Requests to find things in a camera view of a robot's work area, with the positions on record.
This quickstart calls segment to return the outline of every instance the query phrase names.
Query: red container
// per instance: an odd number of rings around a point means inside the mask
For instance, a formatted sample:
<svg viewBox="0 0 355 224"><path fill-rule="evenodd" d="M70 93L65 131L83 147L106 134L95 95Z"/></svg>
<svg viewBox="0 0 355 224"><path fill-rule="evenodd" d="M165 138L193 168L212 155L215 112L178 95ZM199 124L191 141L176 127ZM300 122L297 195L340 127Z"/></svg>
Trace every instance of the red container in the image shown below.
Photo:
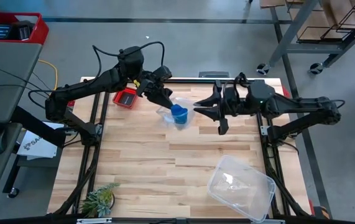
<svg viewBox="0 0 355 224"><path fill-rule="evenodd" d="M0 40L0 42L20 42L20 43L36 43L36 44L44 44L47 34L48 34L48 26L45 21L42 19L42 15L40 13L34 12L0 12L0 24L12 24L13 22L18 22L19 20L16 16L36 16L38 17L34 28L32 29L32 33L28 40Z"/></svg>
<svg viewBox="0 0 355 224"><path fill-rule="evenodd" d="M123 91L119 91L115 94L113 102L118 106L132 109L136 98L136 90L126 87Z"/></svg>

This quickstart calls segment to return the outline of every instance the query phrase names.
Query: paper sheet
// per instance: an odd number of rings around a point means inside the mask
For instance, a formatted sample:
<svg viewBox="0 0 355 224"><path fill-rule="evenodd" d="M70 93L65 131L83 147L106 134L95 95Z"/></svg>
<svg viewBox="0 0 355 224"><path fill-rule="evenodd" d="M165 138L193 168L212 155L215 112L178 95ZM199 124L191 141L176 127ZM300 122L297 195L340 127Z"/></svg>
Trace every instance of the paper sheet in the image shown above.
<svg viewBox="0 0 355 224"><path fill-rule="evenodd" d="M53 129L64 127L63 124L44 122ZM20 156L27 156L27 160L37 158L53 158L57 155L57 146L44 140L42 137L27 131L17 152Z"/></svg>

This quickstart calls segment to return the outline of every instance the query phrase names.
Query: gray floor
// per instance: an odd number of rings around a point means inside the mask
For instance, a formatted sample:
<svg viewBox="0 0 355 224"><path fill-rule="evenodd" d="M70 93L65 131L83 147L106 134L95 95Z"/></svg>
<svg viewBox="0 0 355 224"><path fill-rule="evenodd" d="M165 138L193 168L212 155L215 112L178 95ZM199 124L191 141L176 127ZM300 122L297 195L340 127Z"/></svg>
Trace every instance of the gray floor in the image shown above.
<svg viewBox="0 0 355 224"><path fill-rule="evenodd" d="M97 0L97 1L0 1L9 11L37 11L44 16L133 17L133 18L206 18L270 19L268 10L260 10L254 1L250 10L243 0ZM288 19L286 8L277 9L281 19ZM93 76L97 62L91 45L110 51L149 41L161 40L166 46L165 64L175 77L197 77L200 71L239 72L258 77L254 69L266 62L277 46L272 25L249 24L90 24L48 23L50 33L40 58L57 66L59 85L77 82L81 76ZM159 65L160 48L144 50L147 70ZM116 63L115 58L101 57L103 67ZM355 46L331 68L314 77L308 67L326 55L290 55L293 73L302 97L327 96L344 99L343 118L335 126L310 128L325 189L335 219L355 221ZM38 64L37 75L52 86L53 71ZM278 77L287 85L280 61L268 77ZM41 85L32 77L31 81ZM20 105L40 119L44 112L23 97ZM300 162L310 199L318 203L302 139L297 139ZM22 169L15 199L0 193L0 218L28 217L46 213L56 170Z"/></svg>

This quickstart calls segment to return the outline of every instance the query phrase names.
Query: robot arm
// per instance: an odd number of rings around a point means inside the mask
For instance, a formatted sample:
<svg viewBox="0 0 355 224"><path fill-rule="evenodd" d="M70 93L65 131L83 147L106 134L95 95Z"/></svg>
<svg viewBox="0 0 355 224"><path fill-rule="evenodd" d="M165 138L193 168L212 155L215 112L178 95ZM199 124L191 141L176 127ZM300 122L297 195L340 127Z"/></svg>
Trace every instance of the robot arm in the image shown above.
<svg viewBox="0 0 355 224"><path fill-rule="evenodd" d="M267 119L276 118L284 113L308 113L308 115L292 121L283 126L272 126L267 129L269 142L275 144L283 141L291 134L299 134L304 129L316 124L336 124L341 115L335 101L327 97L290 99L280 94L264 83L263 80L247 80L241 73L234 81L234 86L222 86L217 80L213 87L213 94L196 103L196 112L199 112L213 121L219 121L219 134L226 134L228 121L225 115L254 115L258 112ZM246 87L248 94L240 98L236 85Z"/></svg>
<svg viewBox="0 0 355 224"><path fill-rule="evenodd" d="M164 81L172 77L166 66L161 66L154 72L144 71L142 65L144 56L139 47L129 47L121 50L118 55L118 64L112 69L103 72L92 80L74 85L65 85L53 91L45 102L46 118L50 121L63 123L78 131L82 144L93 146L99 141L99 132L102 127L85 123L68 110L68 102L101 92L114 93L125 89L127 83L132 81L137 86L137 95L144 94L155 104L170 108L172 102L169 96L172 91L164 88Z"/></svg>

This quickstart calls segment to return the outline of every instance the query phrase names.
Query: succulent plant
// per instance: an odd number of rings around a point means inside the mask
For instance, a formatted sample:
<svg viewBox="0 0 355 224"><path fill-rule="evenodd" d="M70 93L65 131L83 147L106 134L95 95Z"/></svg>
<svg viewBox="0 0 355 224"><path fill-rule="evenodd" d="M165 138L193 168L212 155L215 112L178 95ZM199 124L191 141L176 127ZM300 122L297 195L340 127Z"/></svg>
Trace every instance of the succulent plant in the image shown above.
<svg viewBox="0 0 355 224"><path fill-rule="evenodd" d="M86 217L104 217L111 213L111 205L114 203L114 194L112 189L119 187L119 183L111 183L100 187L88 194L82 200L81 212L86 214Z"/></svg>

